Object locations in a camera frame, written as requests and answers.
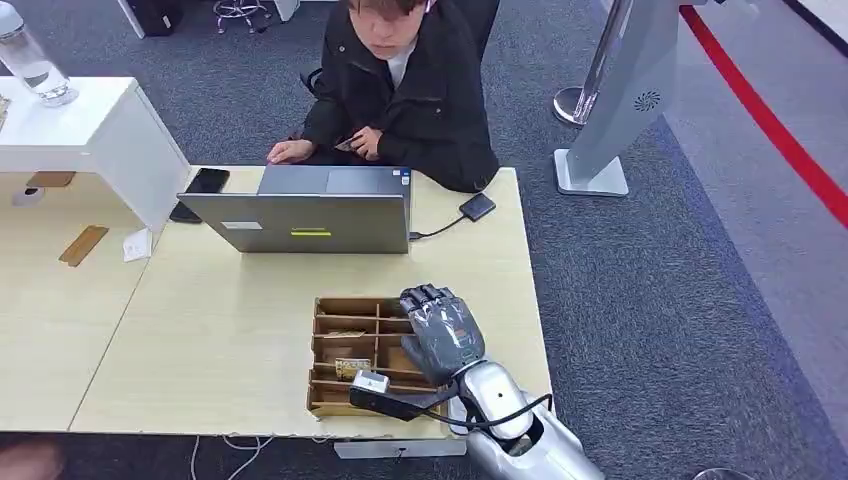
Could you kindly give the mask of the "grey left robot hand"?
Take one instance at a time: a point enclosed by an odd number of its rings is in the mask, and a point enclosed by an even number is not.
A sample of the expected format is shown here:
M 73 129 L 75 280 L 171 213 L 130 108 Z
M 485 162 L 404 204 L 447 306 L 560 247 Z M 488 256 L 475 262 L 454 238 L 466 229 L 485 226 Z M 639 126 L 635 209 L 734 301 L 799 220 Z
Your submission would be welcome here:
M 52 441 L 28 440 L 1 447 L 2 479 L 54 480 L 64 467 L 64 456 Z

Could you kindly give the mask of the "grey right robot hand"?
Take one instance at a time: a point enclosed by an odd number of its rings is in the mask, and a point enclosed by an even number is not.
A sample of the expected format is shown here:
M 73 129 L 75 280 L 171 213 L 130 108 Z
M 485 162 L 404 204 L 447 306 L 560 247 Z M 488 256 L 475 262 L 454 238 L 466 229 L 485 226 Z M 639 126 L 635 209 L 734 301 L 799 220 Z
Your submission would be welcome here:
M 432 385 L 447 385 L 484 359 L 485 341 L 473 314 L 448 288 L 432 284 L 407 288 L 399 305 L 414 333 L 401 342 L 402 348 Z

